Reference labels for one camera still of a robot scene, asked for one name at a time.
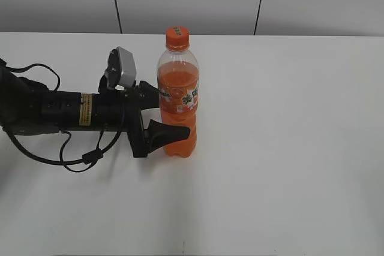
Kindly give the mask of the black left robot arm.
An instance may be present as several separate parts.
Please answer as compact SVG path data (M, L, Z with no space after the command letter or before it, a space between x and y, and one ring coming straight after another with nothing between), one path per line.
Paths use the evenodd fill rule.
M132 88L109 90L106 78L102 78L97 94L51 91L1 67L1 126L12 140L18 135L61 131L121 131L128 135L133 156L145 158L190 135L188 127L156 121L145 128L141 112L158 106L157 89L144 81Z

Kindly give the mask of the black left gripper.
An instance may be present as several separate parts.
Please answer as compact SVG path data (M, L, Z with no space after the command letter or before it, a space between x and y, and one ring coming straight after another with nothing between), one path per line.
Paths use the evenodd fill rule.
M142 111L159 108L158 89L146 81L134 83L132 88L110 90L107 81L99 82L95 100L95 119L101 120L100 135L105 131L116 132L105 147L96 146L97 156L102 157L117 142L122 132L126 132L135 158L145 158L149 153L168 144L189 138L189 127L167 125L150 120L144 128Z

